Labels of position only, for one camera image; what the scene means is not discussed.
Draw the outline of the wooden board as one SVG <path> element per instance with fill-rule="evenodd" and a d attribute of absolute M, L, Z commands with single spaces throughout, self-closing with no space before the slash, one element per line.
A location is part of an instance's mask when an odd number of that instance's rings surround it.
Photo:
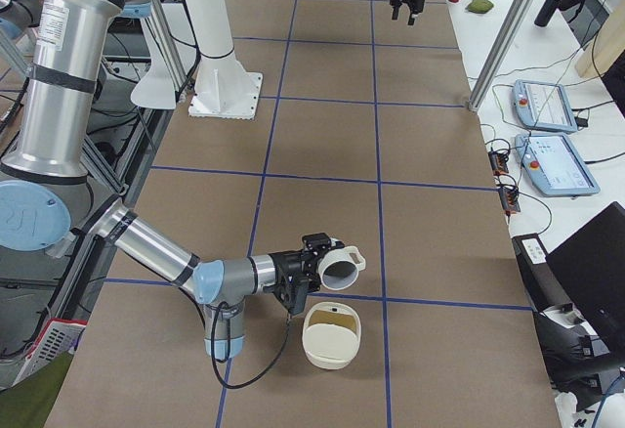
<path fill-rule="evenodd" d="M 606 0 L 608 17 L 596 36 L 573 59 L 582 78 L 601 76 L 624 52 L 624 0 Z"/>

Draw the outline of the black box with label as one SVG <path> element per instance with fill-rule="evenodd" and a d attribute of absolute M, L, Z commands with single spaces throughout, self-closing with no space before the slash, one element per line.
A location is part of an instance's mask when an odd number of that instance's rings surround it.
<path fill-rule="evenodd" d="M 512 237 L 518 267 L 532 308 L 542 312 L 554 306 L 570 304 L 547 263 L 547 250 L 538 234 Z"/>

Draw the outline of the white pedestal column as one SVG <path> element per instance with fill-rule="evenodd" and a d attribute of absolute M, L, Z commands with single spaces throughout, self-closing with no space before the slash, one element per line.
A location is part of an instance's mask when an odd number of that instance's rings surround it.
<path fill-rule="evenodd" d="M 252 119 L 263 75 L 248 72 L 237 59 L 225 0 L 185 0 L 200 53 L 189 114 L 194 117 Z"/>

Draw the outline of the teach pendant tablet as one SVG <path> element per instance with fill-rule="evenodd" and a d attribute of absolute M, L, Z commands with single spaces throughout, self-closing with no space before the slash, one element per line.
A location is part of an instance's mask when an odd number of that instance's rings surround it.
<path fill-rule="evenodd" d="M 575 116 L 562 84 L 517 80 L 512 90 L 521 125 L 528 130 L 575 133 Z"/>
<path fill-rule="evenodd" d="M 521 168 L 548 197 L 588 196 L 601 188 L 565 133 L 516 135 Z"/>

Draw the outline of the white mug with handle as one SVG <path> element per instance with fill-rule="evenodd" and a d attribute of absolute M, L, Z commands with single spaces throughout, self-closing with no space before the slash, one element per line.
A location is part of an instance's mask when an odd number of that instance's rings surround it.
<path fill-rule="evenodd" d="M 339 247 L 327 252 L 319 261 L 317 272 L 321 285 L 340 291 L 352 286 L 366 269 L 366 259 L 355 245 Z"/>

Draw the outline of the cream ribbed container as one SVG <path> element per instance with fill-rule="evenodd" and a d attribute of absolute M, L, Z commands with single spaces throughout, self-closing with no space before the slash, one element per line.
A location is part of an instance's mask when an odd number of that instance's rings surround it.
<path fill-rule="evenodd" d="M 349 365 L 360 348 L 361 321 L 352 307 L 324 301 L 311 307 L 302 330 L 302 345 L 316 367 L 338 370 Z"/>

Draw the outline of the upper teach pendant tablet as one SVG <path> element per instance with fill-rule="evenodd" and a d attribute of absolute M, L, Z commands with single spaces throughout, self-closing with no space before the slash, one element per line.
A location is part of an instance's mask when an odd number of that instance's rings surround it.
<path fill-rule="evenodd" d="M 575 116 L 562 84 L 517 80 L 512 90 L 521 125 L 528 130 L 575 133 Z"/>

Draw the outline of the lower teach pendant tablet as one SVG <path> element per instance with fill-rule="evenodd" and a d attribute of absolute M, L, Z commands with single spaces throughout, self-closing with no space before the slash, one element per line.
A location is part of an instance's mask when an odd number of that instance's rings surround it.
<path fill-rule="evenodd" d="M 521 168 L 548 197 L 588 196 L 601 188 L 565 133 L 516 135 Z"/>

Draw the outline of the orange usb hub lower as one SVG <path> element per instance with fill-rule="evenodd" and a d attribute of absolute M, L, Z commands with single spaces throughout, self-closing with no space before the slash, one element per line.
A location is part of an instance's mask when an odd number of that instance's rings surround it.
<path fill-rule="evenodd" d="M 507 216 L 521 211 L 519 204 L 519 190 L 517 187 L 499 185 L 497 191 L 499 193 L 502 209 Z"/>

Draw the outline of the aluminium frame post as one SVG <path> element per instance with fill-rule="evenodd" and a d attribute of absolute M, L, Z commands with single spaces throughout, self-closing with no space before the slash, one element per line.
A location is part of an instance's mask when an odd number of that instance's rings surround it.
<path fill-rule="evenodd" d="M 533 0 L 513 0 L 467 101 L 470 111 L 479 111 L 532 2 Z"/>

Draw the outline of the black laptop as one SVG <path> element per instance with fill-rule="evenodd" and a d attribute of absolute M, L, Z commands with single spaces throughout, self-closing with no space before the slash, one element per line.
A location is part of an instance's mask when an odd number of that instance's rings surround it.
<path fill-rule="evenodd" d="M 624 207 L 617 201 L 547 255 L 557 281 L 611 351 L 624 349 Z"/>

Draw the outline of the green bean bag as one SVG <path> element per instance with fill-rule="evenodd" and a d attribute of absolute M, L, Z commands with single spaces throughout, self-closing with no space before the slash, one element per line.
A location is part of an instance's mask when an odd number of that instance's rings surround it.
<path fill-rule="evenodd" d="M 494 3 L 490 0 L 471 0 L 466 6 L 466 10 L 473 14 L 483 15 L 494 8 Z"/>

